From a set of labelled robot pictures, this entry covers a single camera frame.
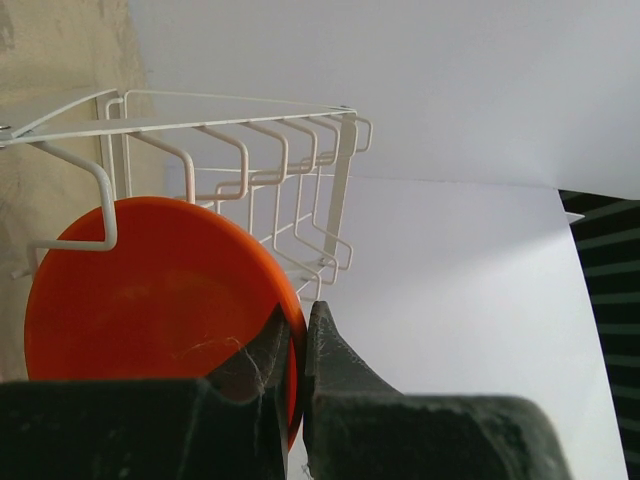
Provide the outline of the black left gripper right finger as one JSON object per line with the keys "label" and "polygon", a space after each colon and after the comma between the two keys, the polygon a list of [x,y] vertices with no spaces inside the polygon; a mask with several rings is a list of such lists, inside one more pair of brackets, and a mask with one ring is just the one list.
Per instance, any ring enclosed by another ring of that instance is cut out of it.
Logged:
{"label": "black left gripper right finger", "polygon": [[313,304],[303,439],[315,479],[568,479],[554,427],[514,396],[409,395],[383,380]]}

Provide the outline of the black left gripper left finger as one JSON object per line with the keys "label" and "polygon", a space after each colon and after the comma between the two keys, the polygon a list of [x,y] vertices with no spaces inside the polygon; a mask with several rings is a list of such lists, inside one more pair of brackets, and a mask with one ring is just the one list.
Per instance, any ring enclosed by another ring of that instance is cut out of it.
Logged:
{"label": "black left gripper left finger", "polygon": [[282,479],[290,329],[281,308],[209,374],[10,382],[5,479]]}

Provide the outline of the orange plastic bowl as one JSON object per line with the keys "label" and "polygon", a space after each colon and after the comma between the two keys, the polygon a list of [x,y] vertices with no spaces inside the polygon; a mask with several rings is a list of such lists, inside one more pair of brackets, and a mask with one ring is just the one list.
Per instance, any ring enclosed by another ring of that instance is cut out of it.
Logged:
{"label": "orange plastic bowl", "polygon": [[284,270],[254,237],[203,207],[166,197],[115,204],[104,252],[50,250],[24,325],[32,380],[202,377],[281,308],[291,329],[288,434],[302,418],[307,327]]}

